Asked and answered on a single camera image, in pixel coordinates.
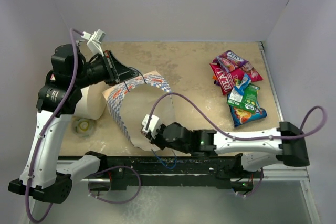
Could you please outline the blue checkered paper bag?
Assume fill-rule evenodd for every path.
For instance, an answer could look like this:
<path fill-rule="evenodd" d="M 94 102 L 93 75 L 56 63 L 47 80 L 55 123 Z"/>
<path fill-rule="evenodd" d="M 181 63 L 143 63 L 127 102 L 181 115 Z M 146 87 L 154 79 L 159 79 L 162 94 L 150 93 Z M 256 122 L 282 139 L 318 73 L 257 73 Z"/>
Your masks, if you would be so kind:
<path fill-rule="evenodd" d="M 169 83 L 155 70 L 103 91 L 110 115 L 136 151 L 152 154 L 159 150 L 142 134 L 146 126 L 142 122 L 155 102 L 171 91 Z"/>

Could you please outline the blue snack wrapper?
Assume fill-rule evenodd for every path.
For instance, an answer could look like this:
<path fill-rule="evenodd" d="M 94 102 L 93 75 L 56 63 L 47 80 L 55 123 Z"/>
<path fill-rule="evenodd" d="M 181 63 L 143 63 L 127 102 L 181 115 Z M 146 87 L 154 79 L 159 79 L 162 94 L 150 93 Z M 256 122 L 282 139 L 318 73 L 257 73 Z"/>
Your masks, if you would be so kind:
<path fill-rule="evenodd" d="M 242 126 L 246 123 L 261 120 L 267 117 L 267 112 L 264 108 L 260 108 L 256 113 L 229 106 L 230 113 L 233 119 L 234 128 Z"/>

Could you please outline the pink snack packet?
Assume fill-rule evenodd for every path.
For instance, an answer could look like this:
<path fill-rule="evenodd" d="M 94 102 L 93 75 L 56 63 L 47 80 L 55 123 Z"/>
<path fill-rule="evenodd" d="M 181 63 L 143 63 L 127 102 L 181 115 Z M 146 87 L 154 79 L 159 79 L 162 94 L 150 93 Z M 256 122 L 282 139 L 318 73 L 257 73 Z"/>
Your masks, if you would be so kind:
<path fill-rule="evenodd" d="M 242 67 L 235 69 L 230 73 L 225 73 L 218 64 L 209 64 L 214 75 L 218 78 L 220 88 L 223 95 L 231 92 L 236 85 L 237 80 L 242 80 L 244 73 L 247 73 L 252 82 L 262 81 L 263 78 L 259 72 L 252 66 L 250 62 L 247 62 Z"/>

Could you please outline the green snack packet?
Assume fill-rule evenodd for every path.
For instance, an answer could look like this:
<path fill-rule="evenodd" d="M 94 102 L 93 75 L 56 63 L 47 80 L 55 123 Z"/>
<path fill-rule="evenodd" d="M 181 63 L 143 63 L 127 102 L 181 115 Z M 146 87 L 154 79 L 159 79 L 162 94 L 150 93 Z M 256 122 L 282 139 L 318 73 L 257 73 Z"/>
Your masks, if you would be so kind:
<path fill-rule="evenodd" d="M 244 90 L 244 94 L 239 94 L 235 89 L 227 96 L 227 104 L 235 108 L 255 114 L 259 112 L 260 106 L 258 105 L 258 92 L 259 86 L 250 84 Z"/>

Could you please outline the small blue snack packet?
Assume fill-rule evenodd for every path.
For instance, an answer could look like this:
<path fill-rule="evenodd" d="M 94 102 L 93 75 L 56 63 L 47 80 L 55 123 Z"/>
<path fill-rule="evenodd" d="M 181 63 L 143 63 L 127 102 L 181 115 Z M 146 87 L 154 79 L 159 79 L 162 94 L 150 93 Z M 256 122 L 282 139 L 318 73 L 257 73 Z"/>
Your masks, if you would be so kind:
<path fill-rule="evenodd" d="M 248 87 L 248 85 L 251 83 L 251 79 L 247 73 L 244 73 L 242 80 L 240 83 L 237 83 L 234 86 L 234 89 L 236 92 L 238 92 L 240 95 L 244 95 L 244 90 Z"/>

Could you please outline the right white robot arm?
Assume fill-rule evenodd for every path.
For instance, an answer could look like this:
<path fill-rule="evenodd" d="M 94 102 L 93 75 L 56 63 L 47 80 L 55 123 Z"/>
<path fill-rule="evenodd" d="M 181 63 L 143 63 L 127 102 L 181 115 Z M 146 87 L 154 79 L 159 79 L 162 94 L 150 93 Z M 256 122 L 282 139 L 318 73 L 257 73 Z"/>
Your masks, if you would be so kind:
<path fill-rule="evenodd" d="M 234 164 L 234 173 L 246 177 L 262 167 L 283 163 L 291 167 L 306 167 L 308 157 L 303 132 L 289 122 L 279 127 L 252 132 L 189 130 L 174 122 L 168 126 L 151 121 L 141 133 L 159 149 L 170 148 L 192 156 L 218 156 L 239 152 L 241 160 Z"/>

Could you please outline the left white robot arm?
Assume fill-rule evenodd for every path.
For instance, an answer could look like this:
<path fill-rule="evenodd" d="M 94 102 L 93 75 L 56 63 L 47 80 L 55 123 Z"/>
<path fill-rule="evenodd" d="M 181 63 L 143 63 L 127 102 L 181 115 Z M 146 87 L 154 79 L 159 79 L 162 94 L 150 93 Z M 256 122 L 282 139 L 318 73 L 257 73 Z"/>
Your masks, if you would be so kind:
<path fill-rule="evenodd" d="M 60 204 L 72 186 L 93 174 L 104 177 L 108 158 L 88 151 L 66 168 L 57 168 L 59 152 L 66 129 L 82 98 L 81 90 L 105 82 L 114 86 L 139 74 L 120 63 L 109 50 L 98 52 L 86 61 L 76 45 L 57 47 L 51 57 L 52 70 L 38 92 L 35 139 L 24 171 L 9 182 L 10 192 L 35 200 Z"/>

